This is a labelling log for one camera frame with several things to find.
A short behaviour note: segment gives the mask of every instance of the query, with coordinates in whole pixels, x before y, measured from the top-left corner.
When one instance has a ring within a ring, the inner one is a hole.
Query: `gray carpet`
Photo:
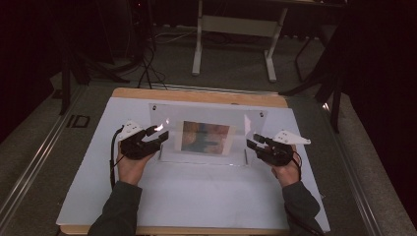
[[[158,37],[168,41],[172,37]],[[168,43],[159,43],[153,56],[152,67],[165,75],[167,85],[212,89],[235,89],[249,91],[278,91],[299,85],[293,66],[293,59],[303,42],[296,38],[283,38],[278,42],[273,61],[278,82],[268,81],[263,49],[268,40],[256,43],[220,45],[206,35],[203,49],[202,70],[198,77],[191,76],[195,40],[185,37]],[[323,47],[313,41],[307,48],[300,63],[303,75],[314,67]],[[65,128],[42,168],[34,179],[27,195],[11,218],[4,235],[55,235],[55,225],[60,207],[81,164],[89,141],[94,133],[106,101],[114,88],[135,87],[144,68],[138,68],[123,78],[131,80],[128,85],[112,83],[94,76],[70,110],[71,115],[89,116],[90,123],[85,129]],[[150,80],[157,82],[159,73],[151,73]],[[339,118],[340,135],[329,136],[328,116],[309,96],[315,89],[289,99],[294,109],[301,134],[312,139],[316,145],[307,146],[310,162],[328,214],[331,232],[327,235],[369,235],[357,199],[352,195],[349,175],[341,158],[339,146],[346,152],[358,181],[367,196],[384,235],[417,235],[404,212],[389,179],[387,178],[375,150],[363,130],[347,96],[342,98]],[[0,166],[0,200],[3,202],[11,191],[20,173],[35,155],[44,137],[58,119],[59,101],[47,99],[0,147],[0,153],[7,158]],[[30,138],[30,144],[20,142]]]

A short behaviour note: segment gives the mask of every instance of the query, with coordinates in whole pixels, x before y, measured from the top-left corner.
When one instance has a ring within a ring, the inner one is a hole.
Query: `black cable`
[[[149,78],[148,68],[149,68],[149,66],[150,66],[150,63],[153,61],[153,56],[154,56],[154,53],[153,53],[153,50],[152,50],[150,47],[148,47],[148,46],[147,46],[147,48],[148,48],[148,49],[150,49],[150,52],[151,52],[151,57],[150,57],[150,60],[149,60],[149,63],[148,63],[148,64],[146,63],[146,61],[147,61],[147,60],[146,60],[146,58],[144,57],[144,65],[145,65],[145,70],[142,72],[142,74],[141,74],[141,78],[139,79],[138,89],[141,87],[141,83],[142,83],[142,80],[144,79],[144,75],[145,75],[145,74],[147,74],[149,87],[150,87],[150,89],[152,89],[152,84],[150,83],[150,78]]]
[[[58,230],[55,233],[55,236],[59,236],[61,234],[61,227],[58,227]]]
[[[301,180],[301,167],[303,166],[303,159],[301,158],[301,155],[297,152],[294,151],[294,153],[296,153],[298,155],[298,157],[300,158],[300,163],[298,163],[295,159],[294,156],[292,156],[292,161],[294,161],[294,163],[297,165],[298,167],[298,178],[299,180]]]
[[[114,188],[114,185],[116,184],[116,177],[114,176],[114,166],[115,166],[115,164],[114,164],[114,144],[116,143],[117,135],[122,132],[123,127],[124,126],[122,126],[122,128],[118,129],[116,131],[116,133],[114,133],[113,139],[111,140],[111,154],[110,154],[110,160],[109,160],[109,162],[110,162],[110,184],[111,184],[111,189],[113,189]]]
[[[316,236],[325,236],[325,234],[323,232],[320,232],[316,229],[314,229],[313,227],[307,225],[306,223],[304,223],[303,221],[301,221],[299,218],[297,218],[294,214],[292,214],[287,206],[284,206],[285,208],[285,212],[288,215],[288,219],[292,222],[294,222],[295,224],[297,224],[298,226],[302,227],[304,230],[306,230],[307,232],[311,233],[312,235],[316,235]]]
[[[165,79],[166,79],[166,76],[163,74],[163,73],[161,73],[161,72],[158,72],[156,69],[154,69],[153,68],[153,66],[152,65],[150,65],[150,68],[152,69],[152,71],[153,71],[153,73],[155,74],[155,76],[156,76],[156,78],[158,79],[158,81],[165,87],[165,89],[166,90],[168,90],[168,88],[166,87],[166,84],[165,84]],[[161,79],[158,75],[157,75],[157,73],[159,73],[161,76],[163,76],[163,79]]]

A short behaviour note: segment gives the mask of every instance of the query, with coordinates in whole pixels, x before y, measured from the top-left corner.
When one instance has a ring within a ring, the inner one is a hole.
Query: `white table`
[[[84,161],[57,219],[67,234],[87,234],[101,214],[111,188],[108,159],[111,138],[126,120],[150,122],[149,104],[181,104],[268,112],[265,134],[285,129],[299,134],[294,114],[278,95],[118,88],[109,99]],[[316,219],[329,231],[328,219],[303,146],[303,182],[322,210]],[[147,165],[140,187],[137,234],[286,234],[281,189],[270,167],[248,154],[250,165],[160,162]]]

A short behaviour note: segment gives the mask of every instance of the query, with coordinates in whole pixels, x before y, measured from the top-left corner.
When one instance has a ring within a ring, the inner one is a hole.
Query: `colorful image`
[[[228,154],[235,128],[225,125],[184,121],[180,149],[184,151]]]

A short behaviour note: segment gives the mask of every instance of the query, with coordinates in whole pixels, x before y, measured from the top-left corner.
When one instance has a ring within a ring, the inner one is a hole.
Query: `hand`
[[[139,181],[142,178],[144,173],[145,166],[147,162],[154,156],[154,153],[147,155],[146,157],[136,160],[129,159],[120,152],[120,142],[119,142],[119,154],[117,155],[117,164],[119,172],[119,181],[138,186]]]
[[[297,161],[297,163],[300,164],[301,159],[296,152],[294,152],[293,157]],[[271,171],[275,178],[278,179],[279,184],[282,188],[300,181],[300,170],[292,160],[284,166],[271,165]]]

